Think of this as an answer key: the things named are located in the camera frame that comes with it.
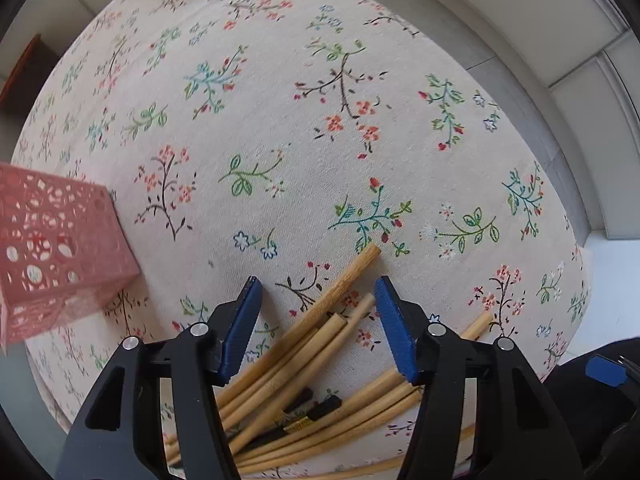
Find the pink perforated utensil holder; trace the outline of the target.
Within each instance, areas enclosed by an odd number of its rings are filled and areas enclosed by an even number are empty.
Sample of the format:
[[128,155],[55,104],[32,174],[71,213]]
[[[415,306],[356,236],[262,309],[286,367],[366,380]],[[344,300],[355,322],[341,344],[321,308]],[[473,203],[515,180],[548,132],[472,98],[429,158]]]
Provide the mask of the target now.
[[140,274],[107,188],[1,165],[1,348],[101,311]]

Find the floral tablecloth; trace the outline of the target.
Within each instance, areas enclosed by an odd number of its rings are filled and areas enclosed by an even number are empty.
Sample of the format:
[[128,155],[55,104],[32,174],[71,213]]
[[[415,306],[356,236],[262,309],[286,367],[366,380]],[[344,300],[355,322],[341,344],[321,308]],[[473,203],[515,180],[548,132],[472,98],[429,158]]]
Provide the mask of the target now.
[[343,316],[388,275],[454,330],[481,314],[540,377],[589,304],[585,237],[506,99],[375,0],[113,0],[29,111],[14,165],[104,185],[141,278],[26,341],[61,444],[122,338],[264,303],[262,358],[370,246]]

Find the black chopstick gold band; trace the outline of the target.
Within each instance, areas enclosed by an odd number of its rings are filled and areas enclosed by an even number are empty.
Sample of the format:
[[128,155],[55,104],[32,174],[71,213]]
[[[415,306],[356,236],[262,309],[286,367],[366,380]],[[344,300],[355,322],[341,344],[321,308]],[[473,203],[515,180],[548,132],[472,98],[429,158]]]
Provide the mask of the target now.
[[314,393],[311,388],[303,388],[296,398],[277,414],[274,419],[274,426],[258,434],[257,437],[254,437],[246,448],[248,450],[251,448],[259,448],[262,445],[283,438],[296,431],[299,423],[305,422],[306,412],[304,407],[313,397]]
[[332,396],[329,396],[323,402],[306,411],[305,415],[300,416],[299,418],[292,420],[292,422],[279,427],[278,431],[284,432],[285,434],[292,434],[293,432],[301,430],[310,425],[312,422],[316,422],[320,418],[337,410],[342,406],[342,403],[343,401],[339,396],[332,394]]

